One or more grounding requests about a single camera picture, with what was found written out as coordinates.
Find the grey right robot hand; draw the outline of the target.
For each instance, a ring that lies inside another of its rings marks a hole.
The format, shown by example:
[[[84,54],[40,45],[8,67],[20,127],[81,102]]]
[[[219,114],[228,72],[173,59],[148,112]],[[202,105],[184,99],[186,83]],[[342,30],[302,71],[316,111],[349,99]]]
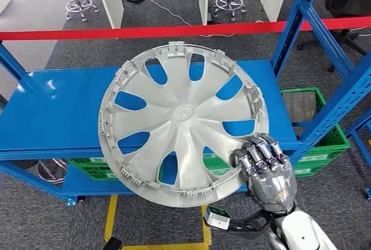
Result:
[[[249,190],[262,210],[280,215],[296,208],[297,181],[277,140],[268,133],[248,137],[231,156],[242,165]]]

